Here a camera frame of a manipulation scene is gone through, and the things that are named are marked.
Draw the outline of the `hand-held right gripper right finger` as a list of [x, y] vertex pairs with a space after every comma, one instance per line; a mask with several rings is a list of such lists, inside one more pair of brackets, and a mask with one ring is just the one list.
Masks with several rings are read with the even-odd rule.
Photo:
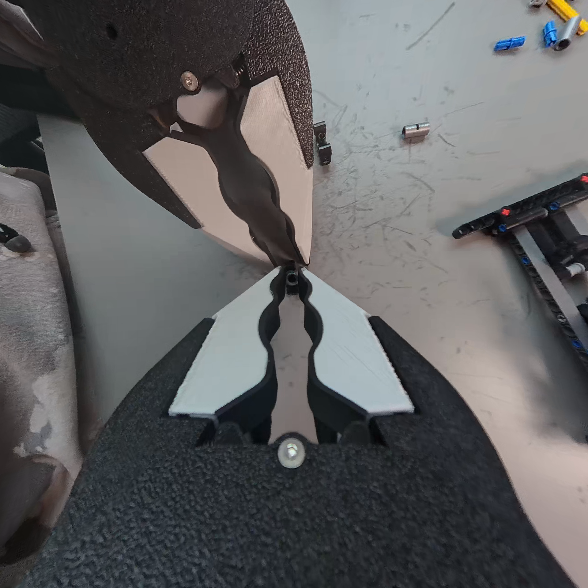
[[298, 273], [308, 353], [307, 400], [319, 444], [359, 422], [413, 414], [415, 407], [376, 335], [371, 315], [308, 269]]

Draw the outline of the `grey black toy chassis model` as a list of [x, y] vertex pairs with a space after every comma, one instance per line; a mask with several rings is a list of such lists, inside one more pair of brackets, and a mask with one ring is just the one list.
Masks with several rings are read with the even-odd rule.
[[587, 369], [587, 300], [567, 288], [587, 276], [587, 172], [458, 226], [452, 237], [484, 233], [508, 243], [576, 356]]

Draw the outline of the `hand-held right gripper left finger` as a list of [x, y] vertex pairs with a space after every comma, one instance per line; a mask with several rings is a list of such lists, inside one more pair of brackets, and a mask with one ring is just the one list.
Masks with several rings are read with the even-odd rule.
[[274, 269], [213, 315], [169, 416], [235, 423], [253, 443], [269, 443], [277, 399], [271, 340], [281, 325], [286, 274], [286, 267]]

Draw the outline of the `grey mesh office chair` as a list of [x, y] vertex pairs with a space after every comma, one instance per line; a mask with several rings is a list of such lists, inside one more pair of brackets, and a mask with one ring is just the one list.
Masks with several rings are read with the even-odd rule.
[[21, 109], [19, 78], [28, 71], [1, 64], [1, 166], [48, 173], [37, 116]]

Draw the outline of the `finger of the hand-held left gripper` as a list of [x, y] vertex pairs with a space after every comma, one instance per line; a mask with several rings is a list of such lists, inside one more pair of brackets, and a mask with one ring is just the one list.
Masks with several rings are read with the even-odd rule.
[[313, 170], [306, 166], [277, 75], [249, 90], [240, 131], [249, 150], [272, 177], [279, 207], [292, 223], [302, 263], [308, 265], [312, 247]]
[[224, 160], [218, 170], [209, 152], [195, 143], [165, 137], [143, 156], [187, 207], [211, 239], [248, 261], [278, 265], [261, 236], [272, 204], [268, 178]]

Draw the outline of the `person's left forearm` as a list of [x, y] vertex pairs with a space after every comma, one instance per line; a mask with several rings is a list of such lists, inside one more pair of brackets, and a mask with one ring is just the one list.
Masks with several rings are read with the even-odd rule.
[[45, 42], [25, 11], [1, 1], [1, 55], [32, 66], [45, 64]]

